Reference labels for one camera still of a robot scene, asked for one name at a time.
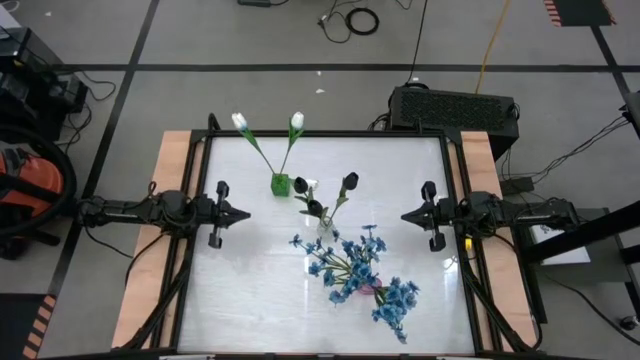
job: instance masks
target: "blue flower bouquet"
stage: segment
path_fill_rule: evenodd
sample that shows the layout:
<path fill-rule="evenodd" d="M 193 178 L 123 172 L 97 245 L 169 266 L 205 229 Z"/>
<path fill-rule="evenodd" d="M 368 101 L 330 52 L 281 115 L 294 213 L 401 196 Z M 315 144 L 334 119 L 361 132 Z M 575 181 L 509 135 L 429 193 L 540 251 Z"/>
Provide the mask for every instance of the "blue flower bouquet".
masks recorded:
<path fill-rule="evenodd" d="M 382 282 L 378 279 L 377 273 L 372 273 L 371 262 L 379 262 L 378 254 L 387 251 L 387 246 L 379 237 L 374 239 L 372 230 L 376 225 L 362 228 L 369 231 L 369 236 L 360 236 L 360 244 L 346 241 L 340 237 L 337 230 L 333 231 L 334 241 L 342 241 L 346 259 L 338 256 L 332 247 L 325 248 L 320 239 L 304 245 L 300 236 L 296 234 L 289 243 L 296 248 L 301 247 L 307 255 L 313 255 L 318 259 L 309 266 L 310 275 L 322 275 L 326 287 L 341 286 L 340 290 L 333 290 L 329 294 L 329 300 L 336 306 L 344 303 L 354 292 L 364 293 L 361 291 L 363 288 L 371 288 L 377 305 L 371 313 L 373 321 L 378 322 L 382 319 L 393 330 L 398 340 L 406 344 L 407 335 L 403 332 L 402 320 L 409 310 L 416 306 L 416 295 L 420 289 L 411 281 L 402 284 L 397 277 L 391 279 L 389 286 L 380 286 Z"/>

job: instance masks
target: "black hose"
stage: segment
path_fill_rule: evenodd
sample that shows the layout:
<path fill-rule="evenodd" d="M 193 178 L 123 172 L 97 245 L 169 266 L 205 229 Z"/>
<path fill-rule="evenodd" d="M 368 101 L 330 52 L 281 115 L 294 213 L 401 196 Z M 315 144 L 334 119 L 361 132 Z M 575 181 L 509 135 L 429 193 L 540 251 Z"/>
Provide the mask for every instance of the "black hose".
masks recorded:
<path fill-rule="evenodd" d="M 42 214 L 30 220 L 15 226 L 0 228 L 0 240 L 10 240 L 13 236 L 28 233 L 29 230 L 37 229 L 56 217 L 73 199 L 78 186 L 76 173 L 73 170 L 71 161 L 69 161 L 69 158 L 54 143 L 24 128 L 12 125 L 0 125 L 0 140 L 7 137 L 10 133 L 19 135 L 19 137 L 23 138 L 25 140 L 24 142 L 29 143 L 40 156 L 51 161 L 62 173 L 64 183 L 58 201 L 51 204 L 51 207 Z"/>

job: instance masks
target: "green vase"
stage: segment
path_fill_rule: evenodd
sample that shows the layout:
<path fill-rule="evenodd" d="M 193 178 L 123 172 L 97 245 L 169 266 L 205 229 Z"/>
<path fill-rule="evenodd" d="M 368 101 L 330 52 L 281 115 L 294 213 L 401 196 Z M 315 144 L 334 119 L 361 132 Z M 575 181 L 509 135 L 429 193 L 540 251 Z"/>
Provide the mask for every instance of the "green vase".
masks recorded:
<path fill-rule="evenodd" d="M 271 192 L 275 196 L 289 196 L 289 188 L 291 184 L 289 182 L 289 175 L 287 174 L 273 174 L 271 175 Z"/>

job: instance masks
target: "black floor stripe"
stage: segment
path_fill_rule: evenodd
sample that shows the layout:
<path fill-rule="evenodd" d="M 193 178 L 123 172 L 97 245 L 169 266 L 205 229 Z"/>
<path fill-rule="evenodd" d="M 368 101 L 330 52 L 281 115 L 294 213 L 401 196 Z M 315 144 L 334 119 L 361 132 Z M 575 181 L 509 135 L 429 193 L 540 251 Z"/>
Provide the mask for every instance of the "black floor stripe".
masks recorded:
<path fill-rule="evenodd" d="M 127 65 L 126 72 L 122 80 L 122 84 L 120 85 L 120 90 L 118 91 L 118 95 L 116 96 L 113 108 L 111 109 L 109 121 L 107 122 L 105 131 L 102 135 L 102 140 L 100 141 L 100 145 L 98 146 L 98 152 L 96 153 L 96 157 L 93 160 L 91 172 L 89 173 L 89 178 L 87 179 L 87 184 L 85 185 L 84 191 L 82 192 L 83 199 L 92 196 L 96 190 L 96 186 L 98 185 L 100 173 L 102 172 L 102 167 L 104 166 L 104 162 L 107 158 L 107 152 L 109 151 L 109 146 L 111 145 L 113 134 L 116 131 L 116 126 L 118 125 L 118 120 L 120 119 L 122 108 L 124 107 L 125 101 L 127 100 L 129 88 L 131 87 L 131 82 L 135 74 L 135 66 L 140 61 L 142 49 L 144 48 L 144 43 L 147 40 L 147 36 L 149 35 L 149 29 L 151 28 L 151 23 L 153 22 L 156 10 L 158 9 L 159 1 L 160 0 L 151 0 L 149 4 L 147 15 L 144 18 L 142 28 L 140 29 L 140 33 L 138 34 L 138 39 L 136 40 L 136 44 L 133 48 L 133 53 L 131 54 L 129 64 Z M 53 278 L 51 279 L 51 283 L 49 284 L 49 294 L 55 297 L 57 297 L 62 290 L 64 278 L 67 276 L 71 257 L 73 256 L 73 253 L 76 249 L 81 230 L 82 228 L 80 224 L 74 221 L 71 225 L 71 229 L 69 230 L 69 234 L 67 235 L 67 240 L 65 241 L 62 253 L 60 254 L 60 259 L 58 260 L 58 264 L 56 265 L 56 269 L 53 273 Z"/>
<path fill-rule="evenodd" d="M 474 64 L 418 64 L 422 72 L 479 72 Z M 60 70 L 128 71 L 123 64 L 66 64 Z M 136 64 L 134 71 L 157 72 L 257 72 L 257 71 L 410 71 L 411 64 Z M 485 71 L 499 73 L 614 73 L 640 72 L 640 65 L 487 65 Z"/>
<path fill-rule="evenodd" d="M 592 26 L 591 32 L 593 33 L 593 36 L 595 36 L 596 38 L 596 42 L 600 47 L 600 51 L 602 51 L 602 55 L 604 56 L 604 59 L 607 61 L 607 65 L 609 65 L 613 69 L 611 73 L 613 74 L 613 79 L 616 81 L 616 85 L 618 85 L 618 90 L 620 90 L 620 94 L 621 95 L 627 94 L 629 92 L 629 85 L 627 85 L 627 82 L 624 79 L 624 76 L 622 75 L 620 67 L 616 62 L 616 59 L 613 57 L 611 48 L 609 48 L 609 44 L 607 44 L 607 40 L 604 38 L 604 34 L 602 34 L 602 30 L 600 30 L 600 27 L 598 26 Z"/>

